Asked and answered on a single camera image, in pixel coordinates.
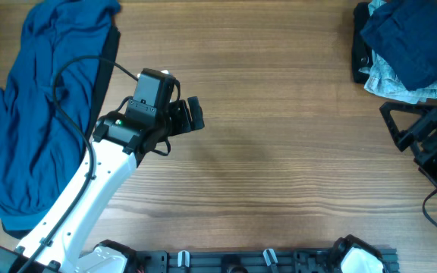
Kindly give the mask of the dark blue shorts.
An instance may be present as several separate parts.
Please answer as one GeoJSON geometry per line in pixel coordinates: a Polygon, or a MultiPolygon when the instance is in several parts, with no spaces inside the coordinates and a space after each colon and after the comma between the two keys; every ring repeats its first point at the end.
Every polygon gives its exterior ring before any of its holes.
{"type": "Polygon", "coordinates": [[[407,90],[437,80],[437,1],[389,1],[374,10],[360,35],[407,90]]]}

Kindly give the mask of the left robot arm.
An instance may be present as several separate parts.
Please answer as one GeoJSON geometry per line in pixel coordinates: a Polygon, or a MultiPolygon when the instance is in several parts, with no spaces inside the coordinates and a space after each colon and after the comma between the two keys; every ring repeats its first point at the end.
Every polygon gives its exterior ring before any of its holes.
{"type": "Polygon", "coordinates": [[[144,156],[170,137],[204,127],[197,97],[181,99],[168,71],[145,68],[125,112],[102,116],[71,181],[40,223],[16,246],[0,246],[0,272],[136,272],[135,250],[103,242],[87,254],[83,245],[118,188],[144,156]]]}

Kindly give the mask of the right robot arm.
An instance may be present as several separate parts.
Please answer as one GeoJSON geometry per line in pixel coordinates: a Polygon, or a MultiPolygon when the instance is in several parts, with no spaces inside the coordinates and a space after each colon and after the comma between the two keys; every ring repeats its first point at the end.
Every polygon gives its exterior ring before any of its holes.
{"type": "MultiPolygon", "coordinates": [[[[411,149],[418,171],[435,187],[424,199],[427,202],[437,194],[437,106],[386,102],[379,110],[395,146],[401,152],[411,149]],[[407,129],[399,130],[391,115],[393,111],[418,115],[419,118],[407,129]]],[[[383,254],[352,235],[335,242],[329,251],[326,266],[329,271],[340,272],[392,271],[383,254]]]]}

